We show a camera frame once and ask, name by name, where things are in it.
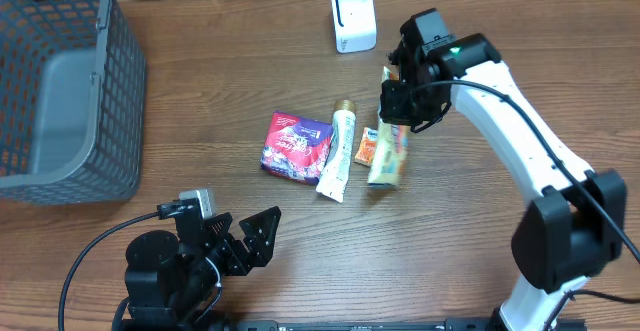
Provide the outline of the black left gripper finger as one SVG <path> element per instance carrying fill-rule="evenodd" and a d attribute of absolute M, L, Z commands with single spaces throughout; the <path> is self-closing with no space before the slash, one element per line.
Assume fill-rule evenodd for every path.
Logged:
<path fill-rule="evenodd" d="M 281 210 L 274 206 L 239 222 L 252 267 L 265 267 L 273 257 Z"/>
<path fill-rule="evenodd" d="M 222 241 L 229 233 L 232 223 L 230 213 L 216 215 L 204 221 L 204 229 L 206 231 L 206 240 L 209 244 L 217 244 Z"/>

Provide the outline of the orange blue snack bag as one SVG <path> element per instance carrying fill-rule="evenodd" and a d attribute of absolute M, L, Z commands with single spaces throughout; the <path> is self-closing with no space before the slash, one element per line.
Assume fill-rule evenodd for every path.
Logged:
<path fill-rule="evenodd" d="M 368 186 L 396 188 L 401 184 L 408 157 L 409 127 L 386 123 L 378 116 L 377 142 L 368 175 Z"/>

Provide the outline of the small orange snack packet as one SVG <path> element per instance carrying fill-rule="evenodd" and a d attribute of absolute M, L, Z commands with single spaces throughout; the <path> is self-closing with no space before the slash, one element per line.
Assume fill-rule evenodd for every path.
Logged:
<path fill-rule="evenodd" d="M 354 161 L 358 164 L 370 166 L 373 162 L 377 146 L 378 132 L 375 129 L 365 127 L 362 138 L 354 156 Z"/>

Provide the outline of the white conditioner tube gold cap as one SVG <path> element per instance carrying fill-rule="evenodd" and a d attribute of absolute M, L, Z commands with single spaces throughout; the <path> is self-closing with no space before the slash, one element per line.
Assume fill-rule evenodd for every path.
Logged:
<path fill-rule="evenodd" d="M 327 161 L 316 192 L 338 203 L 344 201 L 349 179 L 356 126 L 356 106 L 350 100 L 338 100 L 332 115 L 333 134 Z"/>

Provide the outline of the red purple pad pack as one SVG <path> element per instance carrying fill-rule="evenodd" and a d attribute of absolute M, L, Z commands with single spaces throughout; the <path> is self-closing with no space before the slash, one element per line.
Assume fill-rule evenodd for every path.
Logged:
<path fill-rule="evenodd" d="M 268 173 L 317 185 L 328 159 L 333 127 L 324 122 L 274 112 L 261 155 Z"/>

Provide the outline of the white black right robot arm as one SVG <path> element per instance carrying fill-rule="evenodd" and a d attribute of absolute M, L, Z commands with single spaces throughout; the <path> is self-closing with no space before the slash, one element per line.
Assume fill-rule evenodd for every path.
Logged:
<path fill-rule="evenodd" d="M 563 321 L 623 249 L 627 188 L 598 173 L 549 128 L 518 89 L 499 51 L 482 34 L 453 35 L 439 12 L 411 16 L 389 60 L 397 79 L 381 87 L 380 118 L 422 132 L 450 110 L 484 136 L 514 179 L 526 207 L 512 237 L 519 278 L 488 318 L 449 319 L 449 330 L 582 330 Z"/>

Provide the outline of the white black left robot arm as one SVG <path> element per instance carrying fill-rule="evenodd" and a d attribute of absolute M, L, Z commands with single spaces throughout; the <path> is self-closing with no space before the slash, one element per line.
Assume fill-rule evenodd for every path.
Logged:
<path fill-rule="evenodd" d="M 128 297 L 119 306 L 114 330 L 235 330 L 213 311 L 225 276 L 246 276 L 265 267 L 274 253 L 281 210 L 274 206 L 239 222 L 244 238 L 230 234 L 232 216 L 204 216 L 195 199 L 157 206 L 161 219 L 175 221 L 174 233 L 155 230 L 126 250 Z"/>

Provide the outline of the white barcode scanner stand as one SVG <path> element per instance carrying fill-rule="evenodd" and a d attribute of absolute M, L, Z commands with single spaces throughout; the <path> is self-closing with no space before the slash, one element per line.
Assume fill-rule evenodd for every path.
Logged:
<path fill-rule="evenodd" d="M 373 49 L 377 43 L 374 0 L 330 0 L 338 53 Z"/>

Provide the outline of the grey plastic mesh basket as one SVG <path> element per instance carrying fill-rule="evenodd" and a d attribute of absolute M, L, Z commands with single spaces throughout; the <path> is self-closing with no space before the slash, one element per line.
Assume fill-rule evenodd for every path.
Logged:
<path fill-rule="evenodd" d="M 2 197 L 132 197 L 146 86 L 144 52 L 117 0 L 1 0 Z"/>

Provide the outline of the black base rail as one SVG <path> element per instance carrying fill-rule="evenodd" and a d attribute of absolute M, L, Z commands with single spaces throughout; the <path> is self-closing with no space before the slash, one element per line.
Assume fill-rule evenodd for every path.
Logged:
<path fill-rule="evenodd" d="M 153 326 L 152 330 L 193 331 L 490 331 L 505 330 L 490 318 L 449 318 L 438 322 L 279 323 L 272 320 L 215 321 L 198 326 Z"/>

